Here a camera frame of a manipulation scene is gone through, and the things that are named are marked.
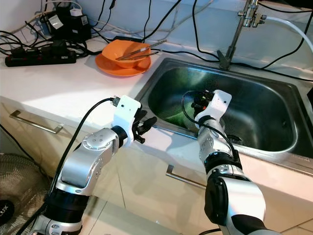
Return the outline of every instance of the white wall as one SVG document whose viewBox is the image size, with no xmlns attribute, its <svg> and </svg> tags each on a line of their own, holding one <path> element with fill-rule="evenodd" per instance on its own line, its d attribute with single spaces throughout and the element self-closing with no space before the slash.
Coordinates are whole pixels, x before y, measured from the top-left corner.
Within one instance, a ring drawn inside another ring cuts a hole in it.
<svg viewBox="0 0 313 235">
<path fill-rule="evenodd" d="M 41 4 L 42 0 L 0 0 L 0 30 L 11 32 L 20 28 L 25 21 L 29 21 L 40 12 Z M 41 29 L 38 21 L 32 22 L 32 25 L 37 30 Z M 34 40 L 36 33 L 25 27 L 16 35 L 23 43 L 28 43 Z"/>
<path fill-rule="evenodd" d="M 41 0 L 1 0 L 0 29 L 12 31 L 41 9 Z"/>
<path fill-rule="evenodd" d="M 171 8 L 175 0 L 152 0 L 151 17 L 147 28 L 155 28 L 160 19 Z M 198 1 L 203 5 L 205 0 Z M 97 19 L 100 13 L 102 0 L 79 0 L 83 6 L 83 11 L 89 17 Z M 178 21 L 184 16 L 191 14 L 193 0 L 183 0 L 179 7 Z M 236 26 L 239 20 L 237 11 L 244 6 L 244 0 L 214 0 L 214 2 L 204 11 L 196 16 L 198 35 L 202 49 L 216 51 L 221 49 L 227 51 L 230 45 Z M 106 21 L 109 14 L 111 0 L 107 0 L 105 11 L 101 20 Z M 149 0 L 117 0 L 115 8 L 112 10 L 110 23 L 120 26 L 131 31 L 142 30 L 148 17 Z M 269 16 L 286 18 L 294 21 L 301 29 L 304 30 L 305 22 L 308 20 L 309 13 L 304 14 L 283 14 L 265 9 L 260 6 L 259 11 Z M 171 27 L 174 17 L 174 11 L 161 26 L 162 29 Z M 151 38 L 160 39 L 164 33 L 156 33 Z M 313 26 L 308 33 L 309 38 L 313 40 Z M 192 19 L 190 18 L 179 28 L 171 33 L 168 41 L 184 46 L 195 47 L 195 36 Z M 294 33 L 287 26 L 279 23 L 266 22 L 257 28 L 245 28 L 239 38 L 235 55 L 245 57 L 251 60 L 271 61 L 281 55 L 294 50 L 301 37 Z M 298 53 L 289 56 L 280 63 L 287 63 L 300 68 L 311 68 L 313 55 L 309 47 L 304 43 Z"/>
</svg>

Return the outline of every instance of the orange bowl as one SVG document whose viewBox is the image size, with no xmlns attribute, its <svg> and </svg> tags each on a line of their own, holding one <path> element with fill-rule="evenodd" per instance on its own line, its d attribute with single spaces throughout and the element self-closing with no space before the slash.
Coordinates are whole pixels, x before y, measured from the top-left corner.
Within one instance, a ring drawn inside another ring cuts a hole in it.
<svg viewBox="0 0 313 235">
<path fill-rule="evenodd" d="M 135 60 L 117 60 L 117 58 L 148 46 L 149 44 L 147 43 L 137 43 L 126 40 L 114 40 L 113 42 L 109 43 L 105 48 L 103 48 L 102 55 L 117 64 L 118 66 L 129 69 L 136 67 L 139 62 L 146 59 L 146 57 L 138 58 Z M 146 55 L 150 53 L 151 49 L 148 49 L 146 51 L 139 52 L 133 56 Z"/>
</svg>

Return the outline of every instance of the electric fan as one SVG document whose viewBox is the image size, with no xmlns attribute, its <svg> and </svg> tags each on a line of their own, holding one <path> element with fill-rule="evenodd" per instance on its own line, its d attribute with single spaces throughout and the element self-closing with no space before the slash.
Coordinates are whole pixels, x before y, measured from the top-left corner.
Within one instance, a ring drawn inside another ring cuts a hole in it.
<svg viewBox="0 0 313 235">
<path fill-rule="evenodd" d="M 0 153 L 0 235 L 15 235 L 42 205 L 48 188 L 48 177 L 31 159 Z"/>
</svg>

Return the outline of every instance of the white countertop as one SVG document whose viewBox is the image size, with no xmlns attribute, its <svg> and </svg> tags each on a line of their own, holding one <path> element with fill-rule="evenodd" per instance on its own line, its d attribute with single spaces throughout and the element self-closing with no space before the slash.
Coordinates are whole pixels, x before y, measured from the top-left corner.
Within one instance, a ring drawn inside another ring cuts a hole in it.
<svg viewBox="0 0 313 235">
<path fill-rule="evenodd" d="M 93 48 L 99 49 L 102 46 L 103 43 L 92 44 Z M 208 65 L 189 56 L 163 53 L 152 56 L 152 65 L 144 74 L 115 77 L 97 68 L 95 56 L 79 59 L 76 64 L 15 68 L 6 67 L 2 57 L 0 58 L 0 101 L 75 127 L 87 110 L 104 98 L 123 94 L 135 98 L 165 57 Z M 313 111 L 306 97 L 313 83 L 240 67 L 232 67 L 231 70 L 295 84 L 313 122 Z M 109 127 L 113 120 L 114 109 L 109 104 L 100 105 L 87 119 L 83 130 L 90 132 Z M 204 167 L 198 158 L 196 141 L 155 128 L 144 137 L 146 138 L 144 145 L 134 144 L 133 147 L 154 153 L 169 163 L 179 163 L 204 172 Z M 241 161 L 245 173 L 256 183 L 313 202 L 313 194 L 308 190 L 313 188 L 313 177 L 244 155 L 241 155 Z"/>
</svg>

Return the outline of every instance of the robotic arm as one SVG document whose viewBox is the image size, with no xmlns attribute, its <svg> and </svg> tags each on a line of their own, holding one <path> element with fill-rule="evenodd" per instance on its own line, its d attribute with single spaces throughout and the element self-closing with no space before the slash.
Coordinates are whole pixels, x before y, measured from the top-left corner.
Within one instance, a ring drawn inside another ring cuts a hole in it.
<svg viewBox="0 0 313 235">
<path fill-rule="evenodd" d="M 231 95 L 220 90 L 199 94 L 192 104 L 195 120 L 225 135 L 220 118 L 230 101 Z M 66 159 L 56 188 L 46 199 L 47 207 L 29 235 L 78 235 L 102 167 L 123 145 L 129 146 L 134 140 L 144 143 L 141 135 L 157 121 L 153 117 L 140 125 L 147 112 L 127 96 L 116 98 L 113 104 L 117 106 L 113 127 L 86 136 Z M 263 195 L 243 173 L 238 152 L 219 133 L 198 128 L 200 159 L 207 174 L 204 210 L 210 221 L 219 225 L 223 235 L 279 235 L 264 226 Z"/>
<path fill-rule="evenodd" d="M 104 128 L 86 136 L 66 159 L 56 188 L 46 199 L 47 207 L 39 215 L 29 235 L 78 235 L 82 229 L 82 216 L 92 195 L 102 167 L 118 149 L 141 137 L 157 121 L 156 117 L 139 121 L 147 114 L 141 104 L 127 96 L 115 98 L 117 106 L 113 127 Z"/>
<path fill-rule="evenodd" d="M 220 118 L 230 101 L 231 95 L 220 90 L 199 94 L 192 104 L 195 120 L 224 134 Z M 243 173 L 238 152 L 232 152 L 219 133 L 203 126 L 198 142 L 207 174 L 204 211 L 210 221 L 223 235 L 278 235 L 264 226 L 263 194 Z"/>
</svg>

